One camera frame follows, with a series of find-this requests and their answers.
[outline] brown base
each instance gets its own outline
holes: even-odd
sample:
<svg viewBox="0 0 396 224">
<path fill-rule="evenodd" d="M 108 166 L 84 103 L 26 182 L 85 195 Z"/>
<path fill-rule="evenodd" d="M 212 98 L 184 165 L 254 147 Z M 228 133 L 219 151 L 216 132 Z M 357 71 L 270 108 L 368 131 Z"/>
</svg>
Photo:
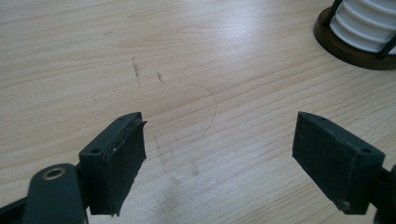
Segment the brown base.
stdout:
<svg viewBox="0 0 396 224">
<path fill-rule="evenodd" d="M 333 56 L 346 63 L 374 70 L 396 69 L 396 55 L 387 55 L 385 59 L 377 59 L 374 53 L 355 49 L 338 38 L 328 26 L 322 25 L 330 8 L 324 9 L 315 22 L 314 34 L 319 44 Z"/>
</svg>

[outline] wooden table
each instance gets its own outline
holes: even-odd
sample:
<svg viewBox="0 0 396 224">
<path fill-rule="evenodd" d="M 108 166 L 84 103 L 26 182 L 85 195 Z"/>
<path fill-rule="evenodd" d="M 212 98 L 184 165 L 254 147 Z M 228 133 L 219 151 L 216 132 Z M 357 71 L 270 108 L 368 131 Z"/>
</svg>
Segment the wooden table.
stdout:
<svg viewBox="0 0 396 224">
<path fill-rule="evenodd" d="M 291 157 L 298 111 L 396 163 L 396 72 L 314 38 L 332 1 L 0 2 L 0 205 L 141 111 L 148 159 L 99 223 L 373 223 L 345 216 Z"/>
</svg>

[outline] white ribbed object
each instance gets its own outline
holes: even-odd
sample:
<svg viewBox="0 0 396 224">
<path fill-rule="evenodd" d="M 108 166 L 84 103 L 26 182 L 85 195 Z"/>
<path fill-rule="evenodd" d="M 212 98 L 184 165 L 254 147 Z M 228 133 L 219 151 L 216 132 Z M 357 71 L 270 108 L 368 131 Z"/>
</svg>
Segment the white ribbed object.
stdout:
<svg viewBox="0 0 396 224">
<path fill-rule="evenodd" d="M 396 35 L 396 0 L 344 0 L 330 27 L 348 45 L 377 53 Z"/>
</svg>

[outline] screw hole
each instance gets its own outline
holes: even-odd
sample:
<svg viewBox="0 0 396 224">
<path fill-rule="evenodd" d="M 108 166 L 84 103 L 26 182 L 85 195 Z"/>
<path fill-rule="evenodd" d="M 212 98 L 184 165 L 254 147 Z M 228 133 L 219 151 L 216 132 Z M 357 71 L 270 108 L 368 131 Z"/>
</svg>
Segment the screw hole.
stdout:
<svg viewBox="0 0 396 224">
<path fill-rule="evenodd" d="M 91 153 L 93 153 L 93 154 L 97 154 L 99 152 L 100 152 L 99 148 L 94 148 L 94 149 L 91 150 Z"/>
<path fill-rule="evenodd" d="M 368 148 L 364 148 L 364 149 L 362 149 L 361 151 L 364 152 L 364 153 L 371 153 L 371 152 L 372 152 L 372 151 L 371 151 L 370 149 L 368 149 Z"/>
<path fill-rule="evenodd" d="M 53 168 L 46 173 L 43 174 L 43 179 L 45 180 L 51 180 L 51 179 L 56 179 L 59 176 L 63 175 L 66 172 L 66 170 L 62 167 L 60 168 Z"/>
</svg>

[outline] light wood surface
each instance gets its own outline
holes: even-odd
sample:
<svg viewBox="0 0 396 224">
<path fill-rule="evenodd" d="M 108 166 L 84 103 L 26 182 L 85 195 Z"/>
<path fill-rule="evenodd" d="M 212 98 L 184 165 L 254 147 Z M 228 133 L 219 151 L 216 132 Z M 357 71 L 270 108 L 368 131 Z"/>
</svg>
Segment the light wood surface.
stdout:
<svg viewBox="0 0 396 224">
<path fill-rule="evenodd" d="M 0 205 L 141 111 L 148 159 L 99 223 L 373 223 L 345 216 L 291 157 L 297 112 L 396 163 L 396 72 L 315 40 L 332 1 L 0 2 Z"/>
</svg>

